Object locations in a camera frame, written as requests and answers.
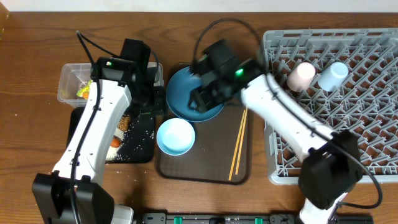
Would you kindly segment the pink cup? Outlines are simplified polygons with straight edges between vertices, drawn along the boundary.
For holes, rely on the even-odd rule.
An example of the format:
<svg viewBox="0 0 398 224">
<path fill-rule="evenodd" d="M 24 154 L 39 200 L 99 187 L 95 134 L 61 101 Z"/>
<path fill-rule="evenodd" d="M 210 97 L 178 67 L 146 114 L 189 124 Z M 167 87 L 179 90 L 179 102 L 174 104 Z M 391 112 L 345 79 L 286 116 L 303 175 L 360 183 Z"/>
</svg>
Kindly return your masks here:
<svg viewBox="0 0 398 224">
<path fill-rule="evenodd" d="M 287 77 L 287 86 L 296 92 L 307 90 L 315 73 L 315 67 L 311 63 L 302 62 Z"/>
</svg>

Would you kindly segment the light blue cup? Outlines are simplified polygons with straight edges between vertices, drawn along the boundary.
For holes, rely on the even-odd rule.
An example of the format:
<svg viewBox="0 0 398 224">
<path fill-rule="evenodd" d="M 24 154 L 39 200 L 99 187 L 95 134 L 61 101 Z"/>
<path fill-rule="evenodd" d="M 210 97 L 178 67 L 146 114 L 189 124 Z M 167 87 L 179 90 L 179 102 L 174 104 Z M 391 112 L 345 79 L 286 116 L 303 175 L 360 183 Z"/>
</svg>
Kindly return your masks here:
<svg viewBox="0 0 398 224">
<path fill-rule="evenodd" d="M 325 91 L 335 91 L 349 74 L 348 67 L 342 62 L 334 62 L 321 72 L 318 85 Z"/>
</svg>

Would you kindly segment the orange carrot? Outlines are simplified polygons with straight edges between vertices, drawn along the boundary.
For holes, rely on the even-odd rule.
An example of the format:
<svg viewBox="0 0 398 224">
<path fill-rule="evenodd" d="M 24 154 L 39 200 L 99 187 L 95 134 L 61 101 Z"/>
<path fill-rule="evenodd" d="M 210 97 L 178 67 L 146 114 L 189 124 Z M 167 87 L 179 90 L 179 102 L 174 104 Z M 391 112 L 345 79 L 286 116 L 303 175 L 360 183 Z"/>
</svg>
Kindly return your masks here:
<svg viewBox="0 0 398 224">
<path fill-rule="evenodd" d="M 119 148 L 121 146 L 121 140 L 117 137 L 113 137 L 110 146 L 114 148 Z"/>
</svg>

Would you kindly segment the yellow green snack wrapper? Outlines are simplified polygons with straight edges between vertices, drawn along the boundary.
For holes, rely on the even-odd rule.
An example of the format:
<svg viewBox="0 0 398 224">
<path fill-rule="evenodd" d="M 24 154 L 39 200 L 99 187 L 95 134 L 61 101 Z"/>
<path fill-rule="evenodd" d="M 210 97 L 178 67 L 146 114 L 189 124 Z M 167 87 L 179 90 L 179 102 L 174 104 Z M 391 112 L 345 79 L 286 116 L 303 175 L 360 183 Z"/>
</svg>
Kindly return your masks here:
<svg viewBox="0 0 398 224">
<path fill-rule="evenodd" d="M 88 81 L 88 83 L 83 88 L 77 91 L 76 95 L 80 98 L 87 100 L 90 95 L 90 86 L 92 82 L 93 82 L 92 80 Z"/>
</svg>

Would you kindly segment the brown textured food piece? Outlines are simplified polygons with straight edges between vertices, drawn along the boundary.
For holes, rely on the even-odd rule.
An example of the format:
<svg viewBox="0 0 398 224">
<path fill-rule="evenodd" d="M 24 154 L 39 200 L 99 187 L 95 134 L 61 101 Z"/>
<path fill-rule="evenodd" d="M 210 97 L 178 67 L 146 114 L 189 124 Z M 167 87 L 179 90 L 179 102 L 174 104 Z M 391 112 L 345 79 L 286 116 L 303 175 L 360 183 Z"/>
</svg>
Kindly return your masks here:
<svg viewBox="0 0 398 224">
<path fill-rule="evenodd" d="M 129 115 L 124 114 L 119 120 L 117 128 L 123 132 L 126 132 L 129 128 L 130 122 L 131 122 L 131 117 Z"/>
</svg>

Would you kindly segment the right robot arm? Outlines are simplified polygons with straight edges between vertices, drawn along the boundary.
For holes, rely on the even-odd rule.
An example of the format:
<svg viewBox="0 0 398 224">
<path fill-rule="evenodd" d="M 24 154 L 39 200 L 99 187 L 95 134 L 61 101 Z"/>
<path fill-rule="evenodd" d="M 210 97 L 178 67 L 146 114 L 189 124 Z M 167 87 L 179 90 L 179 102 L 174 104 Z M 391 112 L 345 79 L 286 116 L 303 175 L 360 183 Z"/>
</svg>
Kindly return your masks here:
<svg viewBox="0 0 398 224">
<path fill-rule="evenodd" d="M 335 132 L 310 116 L 256 60 L 234 55 L 193 60 L 191 71 L 202 85 L 192 90 L 189 107 L 204 113 L 239 93 L 249 110 L 267 121 L 302 163 L 298 186 L 305 203 L 301 223 L 329 223 L 347 193 L 363 177 L 358 137 Z"/>
</svg>

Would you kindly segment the light blue rice bowl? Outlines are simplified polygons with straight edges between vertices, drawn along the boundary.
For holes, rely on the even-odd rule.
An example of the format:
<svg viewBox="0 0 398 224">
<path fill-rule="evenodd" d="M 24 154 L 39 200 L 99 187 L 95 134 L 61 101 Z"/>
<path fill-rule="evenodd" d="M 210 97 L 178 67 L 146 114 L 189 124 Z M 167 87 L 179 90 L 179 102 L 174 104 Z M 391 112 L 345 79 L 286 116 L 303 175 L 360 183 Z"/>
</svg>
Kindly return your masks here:
<svg viewBox="0 0 398 224">
<path fill-rule="evenodd" d="M 193 126 L 181 118 L 163 122 L 156 135 L 159 149 L 170 156 L 181 156 L 188 152 L 193 147 L 195 138 Z"/>
</svg>

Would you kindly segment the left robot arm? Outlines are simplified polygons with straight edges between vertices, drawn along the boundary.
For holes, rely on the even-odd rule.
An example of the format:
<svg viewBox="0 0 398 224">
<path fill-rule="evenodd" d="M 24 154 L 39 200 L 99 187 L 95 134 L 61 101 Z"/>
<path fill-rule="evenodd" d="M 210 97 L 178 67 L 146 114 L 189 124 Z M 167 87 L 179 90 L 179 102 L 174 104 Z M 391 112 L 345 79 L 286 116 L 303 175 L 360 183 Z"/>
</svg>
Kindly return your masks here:
<svg viewBox="0 0 398 224">
<path fill-rule="evenodd" d="M 32 192 L 45 223 L 133 223 L 134 210 L 117 205 L 102 187 L 106 156 L 124 112 L 143 90 L 160 88 L 161 65 L 100 57 L 91 69 L 89 98 L 76 130 L 51 174 L 37 174 Z"/>
</svg>

